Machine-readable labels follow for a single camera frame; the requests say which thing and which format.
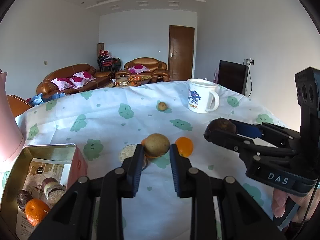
white tablecloth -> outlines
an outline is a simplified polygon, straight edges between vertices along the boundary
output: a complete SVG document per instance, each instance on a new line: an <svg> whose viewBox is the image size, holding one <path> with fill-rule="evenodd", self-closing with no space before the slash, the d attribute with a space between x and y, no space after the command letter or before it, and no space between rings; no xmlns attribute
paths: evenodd
<svg viewBox="0 0 320 240"><path fill-rule="evenodd" d="M284 124L243 95L220 86L216 91L220 105L208 114L188 109L187 82L160 82L59 98L28 110L16 121L27 138L26 145L76 143L87 160L90 179L121 166L118 153L125 145L138 144L152 133L167 136L171 143L186 136L194 143L189 157L194 167L212 177L234 176L272 217L272 188L247 178L238 154L207 142L203 134L209 122L219 117ZM170 110L158 111L158 100ZM177 122L184 125L175 126ZM11 167L0 165L1 191ZM174 191L168 153L150 162L142 172L136 197L123 199L123 221L127 240L189 239L191 200L179 199Z"/></svg>

blue tree print on mug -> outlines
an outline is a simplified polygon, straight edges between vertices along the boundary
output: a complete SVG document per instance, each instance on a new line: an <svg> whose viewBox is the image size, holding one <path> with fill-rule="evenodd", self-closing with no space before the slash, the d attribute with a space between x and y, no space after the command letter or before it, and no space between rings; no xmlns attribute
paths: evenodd
<svg viewBox="0 0 320 240"><path fill-rule="evenodd" d="M198 100L201 99L201 96L199 96L199 94L195 90L191 90L189 92L189 98L188 99L190 99L190 98L191 98L191 103L197 105L198 104Z"/></svg>

black cable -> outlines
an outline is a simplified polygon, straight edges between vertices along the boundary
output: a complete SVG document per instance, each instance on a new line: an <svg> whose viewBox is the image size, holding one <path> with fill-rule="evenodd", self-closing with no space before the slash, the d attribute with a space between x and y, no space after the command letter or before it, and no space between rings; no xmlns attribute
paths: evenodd
<svg viewBox="0 0 320 240"><path fill-rule="evenodd" d="M315 185L315 188L313 189L313 192L312 192L311 198L310 198L310 200L309 200L309 204L308 204L306 213L304 214L304 217L303 217L301 226L300 226L299 230L297 231L297 233L294 235L294 237L293 237L291 240L295 240L295 238L296 238L296 237L298 236L298 234L300 233L300 231L301 231L301 229L302 229L302 227L303 227L304 222L306 221L306 218L307 218L307 215L308 215L308 212L309 212L311 203L312 203L313 198L314 198L314 196L315 196L315 194L316 194L316 190L317 190L317 188L318 188L318 186L319 186L319 182L320 182L320 177L318 178L317 183L316 183L316 185Z"/></svg>
<svg viewBox="0 0 320 240"><path fill-rule="evenodd" d="M252 64L252 61L249 63L249 77L250 77L250 83L251 83L251 91L250 91L250 94L248 95L248 97L250 97L251 93L252 93L252 80L251 80L251 74L250 74L250 65Z"/></svg>

pink kettle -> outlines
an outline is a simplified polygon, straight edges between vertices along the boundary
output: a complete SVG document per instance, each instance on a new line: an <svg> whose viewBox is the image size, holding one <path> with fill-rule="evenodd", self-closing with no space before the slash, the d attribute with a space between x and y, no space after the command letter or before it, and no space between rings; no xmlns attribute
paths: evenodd
<svg viewBox="0 0 320 240"><path fill-rule="evenodd" d="M0 69L0 162L12 162L21 152L25 142L7 100L6 77L7 72L1 73Z"/></svg>

brown wooden door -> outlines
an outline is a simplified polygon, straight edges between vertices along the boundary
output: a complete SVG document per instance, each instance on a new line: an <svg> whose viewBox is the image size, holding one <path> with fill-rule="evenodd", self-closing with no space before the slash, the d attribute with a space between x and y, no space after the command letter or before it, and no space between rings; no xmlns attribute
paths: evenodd
<svg viewBox="0 0 320 240"><path fill-rule="evenodd" d="M170 25L169 72L170 81L185 81L191 78L195 29Z"/></svg>

